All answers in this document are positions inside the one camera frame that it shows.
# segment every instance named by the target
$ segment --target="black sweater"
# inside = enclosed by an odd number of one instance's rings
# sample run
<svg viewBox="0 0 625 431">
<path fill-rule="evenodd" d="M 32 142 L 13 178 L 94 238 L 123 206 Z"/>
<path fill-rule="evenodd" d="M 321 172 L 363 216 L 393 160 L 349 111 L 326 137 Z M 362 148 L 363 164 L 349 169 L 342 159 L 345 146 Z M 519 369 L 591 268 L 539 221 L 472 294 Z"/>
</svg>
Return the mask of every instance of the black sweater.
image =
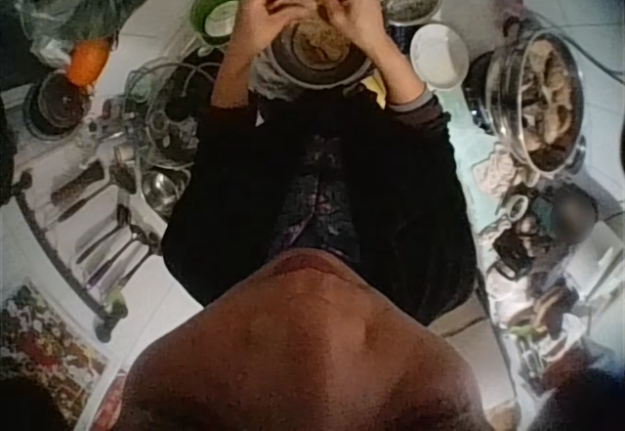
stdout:
<svg viewBox="0 0 625 431">
<path fill-rule="evenodd" d="M 400 113 L 364 93 L 263 108 L 211 108 L 191 181 L 163 239 L 165 264 L 201 304 L 265 262 L 308 136 L 334 122 L 361 250 L 360 275 L 428 324 L 464 302 L 477 273 L 447 115 L 436 98 Z"/>
</svg>

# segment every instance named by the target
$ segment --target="green bowl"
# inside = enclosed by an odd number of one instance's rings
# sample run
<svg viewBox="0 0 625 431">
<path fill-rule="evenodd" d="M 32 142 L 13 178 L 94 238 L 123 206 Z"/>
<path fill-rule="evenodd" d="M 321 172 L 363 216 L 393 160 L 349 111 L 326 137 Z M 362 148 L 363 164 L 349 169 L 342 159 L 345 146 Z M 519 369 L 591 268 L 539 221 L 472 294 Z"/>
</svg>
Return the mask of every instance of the green bowl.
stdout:
<svg viewBox="0 0 625 431">
<path fill-rule="evenodd" d="M 228 30 L 240 0 L 195 0 L 191 6 L 190 21 L 193 29 L 209 45 L 219 47 L 228 43 Z"/>
</svg>

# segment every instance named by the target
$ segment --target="dough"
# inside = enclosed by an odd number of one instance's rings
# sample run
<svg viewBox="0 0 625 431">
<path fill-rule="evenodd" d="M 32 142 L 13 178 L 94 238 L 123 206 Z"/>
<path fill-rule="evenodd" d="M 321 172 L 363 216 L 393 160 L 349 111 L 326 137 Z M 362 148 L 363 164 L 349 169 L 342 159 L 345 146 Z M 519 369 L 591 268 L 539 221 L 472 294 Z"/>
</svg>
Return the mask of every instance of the dough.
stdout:
<svg viewBox="0 0 625 431">
<path fill-rule="evenodd" d="M 350 52 L 350 40 L 321 18 L 312 18 L 295 26 L 293 51 L 312 68 L 330 68 L 342 62 Z"/>
</svg>

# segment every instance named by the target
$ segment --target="woman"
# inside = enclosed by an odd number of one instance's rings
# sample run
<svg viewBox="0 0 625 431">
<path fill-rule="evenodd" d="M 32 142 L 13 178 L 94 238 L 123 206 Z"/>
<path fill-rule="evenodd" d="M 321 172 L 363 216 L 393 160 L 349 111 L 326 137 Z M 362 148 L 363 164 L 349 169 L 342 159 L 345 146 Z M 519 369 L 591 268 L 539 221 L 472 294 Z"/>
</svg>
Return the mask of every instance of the woman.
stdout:
<svg viewBox="0 0 625 431">
<path fill-rule="evenodd" d="M 137 359 L 115 429 L 489 429 L 468 365 L 414 320 L 462 302 L 475 272 L 437 100 L 377 0 L 317 0 L 393 105 L 334 91 L 255 127 L 250 64 L 306 14 L 271 1 L 240 11 L 164 239 L 208 306 Z"/>
<path fill-rule="evenodd" d="M 361 90 L 263 101 L 252 62 L 303 6 L 246 0 L 217 76 L 165 263 L 207 305 L 298 247 L 337 257 L 420 323 L 462 303 L 476 256 L 448 115 L 386 35 L 378 0 L 315 0 L 376 65 L 386 109 Z"/>
</svg>

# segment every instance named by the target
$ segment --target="white plate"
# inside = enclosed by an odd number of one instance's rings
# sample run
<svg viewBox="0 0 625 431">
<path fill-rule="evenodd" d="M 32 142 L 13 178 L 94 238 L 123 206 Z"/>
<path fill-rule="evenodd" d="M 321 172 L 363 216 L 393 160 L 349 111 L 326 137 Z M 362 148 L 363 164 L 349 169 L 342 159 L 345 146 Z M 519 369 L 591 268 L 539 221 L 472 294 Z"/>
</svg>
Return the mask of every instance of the white plate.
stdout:
<svg viewBox="0 0 625 431">
<path fill-rule="evenodd" d="M 469 72 L 465 42 L 442 23 L 430 23 L 417 30 L 410 43 L 410 61 L 421 79 L 442 91 L 460 85 Z"/>
</svg>

